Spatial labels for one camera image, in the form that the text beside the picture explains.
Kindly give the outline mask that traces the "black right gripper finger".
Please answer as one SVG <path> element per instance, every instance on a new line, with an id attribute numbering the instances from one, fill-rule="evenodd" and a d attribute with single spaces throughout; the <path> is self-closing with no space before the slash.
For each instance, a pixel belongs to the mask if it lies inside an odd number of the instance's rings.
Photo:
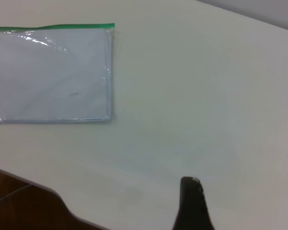
<path id="1" fill-rule="evenodd" d="M 196 177 L 180 180 L 179 210 L 173 229 L 214 230 L 202 184 Z"/>

